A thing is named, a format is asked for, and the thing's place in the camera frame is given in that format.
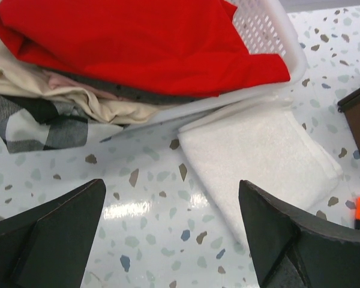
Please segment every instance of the speckled floor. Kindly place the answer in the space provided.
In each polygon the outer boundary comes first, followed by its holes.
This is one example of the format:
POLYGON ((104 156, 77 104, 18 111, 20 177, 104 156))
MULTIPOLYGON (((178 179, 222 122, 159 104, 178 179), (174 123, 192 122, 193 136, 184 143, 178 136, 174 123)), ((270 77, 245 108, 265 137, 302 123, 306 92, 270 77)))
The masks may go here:
MULTIPOLYGON (((334 156, 344 179, 310 212, 352 226, 360 156, 336 103, 360 87, 360 7, 291 14, 309 69, 281 95, 334 156)), ((124 133, 95 146, 8 155, 0 140, 0 219, 103 178, 107 196, 82 288, 258 287, 238 245, 204 194, 176 140, 192 116, 124 133)))

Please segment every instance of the white towel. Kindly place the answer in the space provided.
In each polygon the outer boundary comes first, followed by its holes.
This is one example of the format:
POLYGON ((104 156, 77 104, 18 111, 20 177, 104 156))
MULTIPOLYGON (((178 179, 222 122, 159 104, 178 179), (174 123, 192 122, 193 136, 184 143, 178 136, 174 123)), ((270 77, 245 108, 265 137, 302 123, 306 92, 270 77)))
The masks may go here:
POLYGON ((297 123, 290 100, 252 98, 179 130, 179 141, 238 242, 247 244, 239 181, 307 210, 339 182, 341 167, 297 123))

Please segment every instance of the red fabric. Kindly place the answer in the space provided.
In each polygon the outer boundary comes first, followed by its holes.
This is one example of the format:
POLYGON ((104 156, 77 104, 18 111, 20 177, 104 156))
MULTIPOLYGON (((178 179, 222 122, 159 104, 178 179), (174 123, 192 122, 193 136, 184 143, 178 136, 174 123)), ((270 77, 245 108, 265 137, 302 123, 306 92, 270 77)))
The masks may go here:
POLYGON ((0 39, 21 61, 161 94, 288 81, 278 55, 248 54, 235 9, 223 0, 2 0, 0 39))

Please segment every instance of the plaid fabric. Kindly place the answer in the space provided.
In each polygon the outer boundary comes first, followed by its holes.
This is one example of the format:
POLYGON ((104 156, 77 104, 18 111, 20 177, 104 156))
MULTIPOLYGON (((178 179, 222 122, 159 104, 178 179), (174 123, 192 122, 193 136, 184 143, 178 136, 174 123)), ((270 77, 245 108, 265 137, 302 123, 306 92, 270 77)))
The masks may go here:
POLYGON ((92 120, 73 103, 0 95, 0 137, 11 154, 80 147, 122 129, 92 120))

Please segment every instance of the white plastic basket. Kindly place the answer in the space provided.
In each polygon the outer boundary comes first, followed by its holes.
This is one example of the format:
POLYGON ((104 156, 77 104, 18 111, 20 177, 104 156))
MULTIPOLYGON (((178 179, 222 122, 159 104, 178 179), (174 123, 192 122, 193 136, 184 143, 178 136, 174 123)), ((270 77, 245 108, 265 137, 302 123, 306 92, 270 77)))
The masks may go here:
MULTIPOLYGON (((307 69, 307 59, 298 42, 298 35, 280 2, 278 0, 231 1, 238 6, 233 24, 250 53, 278 53, 288 67, 291 80, 245 88, 219 97, 183 104, 161 111, 144 126, 219 108, 253 96, 270 94, 276 89, 296 83, 303 77, 307 69)), ((141 125, 132 125, 130 128, 136 127, 141 125)))

